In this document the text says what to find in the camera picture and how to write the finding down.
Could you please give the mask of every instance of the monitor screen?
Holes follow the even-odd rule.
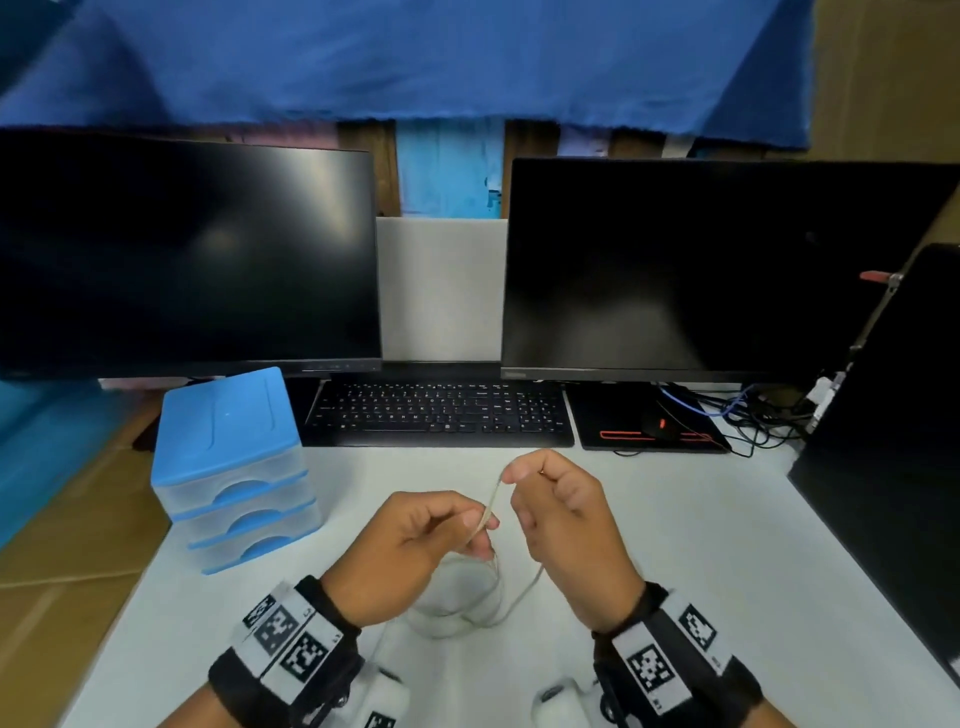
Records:
[[[518,159],[506,377],[794,381],[844,365],[960,179],[906,163]]]
[[[0,375],[380,366],[364,152],[0,132]]]

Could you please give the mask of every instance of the white cable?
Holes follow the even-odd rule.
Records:
[[[484,509],[484,513],[479,524],[471,534],[471,539],[473,536],[476,536],[490,520],[490,516],[493,511],[493,502],[496,500],[496,494],[499,490],[500,480],[497,478],[496,485],[493,487],[493,493],[490,497],[490,502]],[[500,607],[503,604],[503,578],[500,574],[500,562],[496,552],[494,552],[493,558],[489,562],[478,561],[476,559],[471,559],[467,556],[456,553],[447,554],[444,557],[444,560],[438,566],[438,570],[457,565],[461,567],[479,566],[489,569],[493,574],[493,583],[486,590],[481,592],[480,595],[473,597],[466,604],[462,604],[453,609],[414,604],[407,611],[405,617],[410,628],[421,637],[425,637],[428,640],[448,640],[453,637],[461,637],[462,635],[466,635],[476,629],[493,629],[494,627],[503,624],[503,622],[505,622],[514,612],[514,609],[516,609],[517,605],[519,605],[519,603],[523,601],[523,599],[526,598],[531,591],[533,591],[533,588],[537,586],[537,582],[540,581],[540,576],[543,574],[543,566],[541,565],[540,568],[537,569],[537,575],[534,576],[533,581],[531,581],[523,589],[523,591],[520,592],[519,596],[514,599],[509,607],[507,607],[507,611],[504,612],[500,617],[497,617],[496,614],[500,611]],[[469,613],[481,606],[494,592],[498,592],[498,596],[496,600],[496,606],[490,612],[492,616],[486,619],[472,618]],[[418,621],[432,625],[438,629],[431,630],[429,627],[426,627],[423,624],[418,624]]]

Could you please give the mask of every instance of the left hand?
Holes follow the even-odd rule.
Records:
[[[394,493],[321,577],[327,596],[358,627],[401,615],[449,551],[493,558],[487,531],[499,527],[496,516],[470,538],[483,512],[483,503],[454,491]]]

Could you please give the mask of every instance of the desk surface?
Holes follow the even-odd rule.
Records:
[[[204,680],[233,623],[281,578],[330,565],[394,490],[453,488],[486,500],[518,450],[309,449],[329,506],[313,536],[214,576],[194,572],[173,528],[106,641],[64,728],[154,728]],[[798,725],[960,724],[960,691],[786,478],[789,447],[730,455],[564,451],[599,477],[644,574],[683,590],[730,636],[766,694]],[[510,509],[505,603],[536,564]],[[430,642],[397,621],[361,651],[413,694],[405,725],[529,725],[534,693],[589,683],[589,635],[549,579],[500,627]]]

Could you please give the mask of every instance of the keyboard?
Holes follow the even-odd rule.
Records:
[[[327,381],[306,419],[309,445],[565,448],[573,445],[555,382]]]

